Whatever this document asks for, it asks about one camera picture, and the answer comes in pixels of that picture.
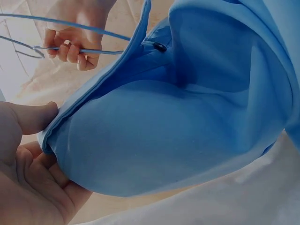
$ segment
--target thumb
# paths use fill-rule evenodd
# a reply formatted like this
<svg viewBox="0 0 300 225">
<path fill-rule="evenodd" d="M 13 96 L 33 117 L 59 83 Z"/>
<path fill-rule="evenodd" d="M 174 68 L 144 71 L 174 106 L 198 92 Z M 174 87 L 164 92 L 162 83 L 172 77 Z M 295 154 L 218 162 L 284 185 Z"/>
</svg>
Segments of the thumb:
<svg viewBox="0 0 300 225">
<path fill-rule="evenodd" d="M 43 106 L 8 104 L 15 114 L 23 135 L 36 134 L 45 129 L 58 113 L 57 105 L 50 102 Z"/>
<path fill-rule="evenodd" d="M 22 134 L 36 134 L 57 115 L 56 103 L 44 106 L 25 106 L 0 103 L 0 161 L 11 164 L 20 145 Z"/>
</svg>

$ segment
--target beige fabric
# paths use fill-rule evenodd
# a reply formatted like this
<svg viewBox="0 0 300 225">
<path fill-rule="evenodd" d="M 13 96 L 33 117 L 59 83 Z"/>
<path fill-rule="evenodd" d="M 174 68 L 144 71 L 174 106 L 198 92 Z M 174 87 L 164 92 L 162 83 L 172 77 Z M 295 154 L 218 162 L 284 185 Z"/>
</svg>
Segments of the beige fabric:
<svg viewBox="0 0 300 225">
<path fill-rule="evenodd" d="M 152 0 L 149 29 L 164 19 L 173 0 Z M 54 0 L 0 0 L 3 13 L 45 16 Z M 143 0 L 118 0 L 110 12 L 106 29 L 131 37 L 140 18 Z M 40 45 L 43 37 L 43 22 L 19 18 L 0 18 L 0 35 Z M 104 36 L 104 50 L 122 50 L 126 41 Z M 23 105 L 42 105 L 55 101 L 63 102 L 102 67 L 116 56 L 101 55 L 97 69 L 79 72 L 76 65 L 62 63 L 57 59 L 37 60 L 15 53 L 15 50 L 33 54 L 22 46 L 0 40 L 0 89 L 7 101 Z M 25 137 L 23 143 L 35 140 Z M 172 196 L 178 191 L 158 195 L 117 198 L 94 194 L 71 224 L 92 221 L 122 210 L 132 209 Z"/>
</svg>

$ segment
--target light blue drawstring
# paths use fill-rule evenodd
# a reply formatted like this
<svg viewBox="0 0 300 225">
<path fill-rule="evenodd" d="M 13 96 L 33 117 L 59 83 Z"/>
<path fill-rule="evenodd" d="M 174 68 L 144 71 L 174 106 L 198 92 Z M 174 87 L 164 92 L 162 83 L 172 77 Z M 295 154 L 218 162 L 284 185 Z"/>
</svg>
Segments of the light blue drawstring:
<svg viewBox="0 0 300 225">
<path fill-rule="evenodd" d="M 40 20 L 40 21 L 45 21 L 45 22 L 59 23 L 59 24 L 63 24 L 63 25 L 69 26 L 69 27 L 76 27 L 76 28 L 81 28 L 81 29 L 84 29 L 84 30 L 91 30 L 91 31 L 93 31 L 95 33 L 98 33 L 98 34 L 105 34 L 105 35 L 109 35 L 109 36 L 119 38 L 119 39 L 122 39 L 122 40 L 130 41 L 129 37 L 126 37 L 126 36 L 123 36 L 123 35 L 120 35 L 120 34 L 116 34 L 116 33 L 113 33 L 113 32 L 109 32 L 109 31 L 106 31 L 106 30 L 103 30 L 103 29 L 100 29 L 100 28 L 89 27 L 89 26 L 77 24 L 77 23 L 74 23 L 74 22 L 67 22 L 67 21 L 63 21 L 63 20 L 55 20 L 55 19 L 50 19 L 50 18 L 46 18 L 46 17 L 31 16 L 31 15 L 0 14 L 0 16 L 17 17 L 17 18 L 23 18 L 23 19 L 32 19 L 32 20 Z M 11 41 L 11 42 L 16 43 L 18 45 L 22 45 L 22 46 L 27 47 L 31 50 L 34 50 L 40 56 L 33 56 L 33 55 L 25 54 L 25 53 L 17 51 L 17 50 L 15 52 L 26 55 L 26 56 L 29 56 L 29 57 L 32 57 L 32 58 L 37 58 L 37 59 L 44 59 L 45 58 L 44 54 L 39 49 L 46 49 L 46 50 L 47 49 L 54 49 L 54 50 L 59 49 L 58 47 L 47 47 L 47 48 L 43 48 L 43 47 L 40 47 L 40 46 L 31 47 L 30 45 L 27 45 L 27 44 L 22 43 L 20 41 L 13 40 L 13 39 L 8 38 L 8 37 L 0 36 L 0 38 L 2 38 L 4 40 L 7 40 L 7 41 Z M 80 52 L 81 53 L 99 53 L 99 54 L 108 54 L 108 55 L 118 55 L 118 54 L 123 53 L 123 51 L 104 51 L 104 50 L 97 50 L 97 49 L 80 49 Z"/>
</svg>

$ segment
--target hand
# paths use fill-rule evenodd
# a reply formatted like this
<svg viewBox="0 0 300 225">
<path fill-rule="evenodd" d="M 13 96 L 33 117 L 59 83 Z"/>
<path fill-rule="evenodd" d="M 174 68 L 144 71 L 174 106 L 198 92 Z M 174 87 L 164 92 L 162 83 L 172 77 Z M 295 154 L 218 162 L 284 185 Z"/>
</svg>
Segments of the hand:
<svg viewBox="0 0 300 225">
<path fill-rule="evenodd" d="M 86 26 L 104 29 L 108 13 L 115 0 L 58 0 L 49 10 L 47 17 Z M 79 48 L 102 49 L 102 36 L 89 30 L 47 23 L 44 47 L 60 47 L 58 51 L 48 50 L 50 58 L 77 63 L 81 71 L 97 67 L 99 54 L 79 53 Z"/>
<path fill-rule="evenodd" d="M 0 102 L 0 224 L 66 225 L 90 197 L 37 142 L 19 146 L 22 134 L 43 130 L 57 112 L 55 103 Z"/>
</svg>

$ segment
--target blue fabric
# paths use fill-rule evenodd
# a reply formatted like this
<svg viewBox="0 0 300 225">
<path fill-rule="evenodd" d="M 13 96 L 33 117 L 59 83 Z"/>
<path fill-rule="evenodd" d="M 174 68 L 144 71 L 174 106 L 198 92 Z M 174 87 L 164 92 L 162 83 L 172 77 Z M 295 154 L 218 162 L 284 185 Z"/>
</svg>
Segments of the blue fabric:
<svg viewBox="0 0 300 225">
<path fill-rule="evenodd" d="M 300 1 L 176 0 L 146 37 L 150 6 L 39 136 L 70 179 L 141 195 L 240 169 L 284 128 L 300 147 Z"/>
</svg>

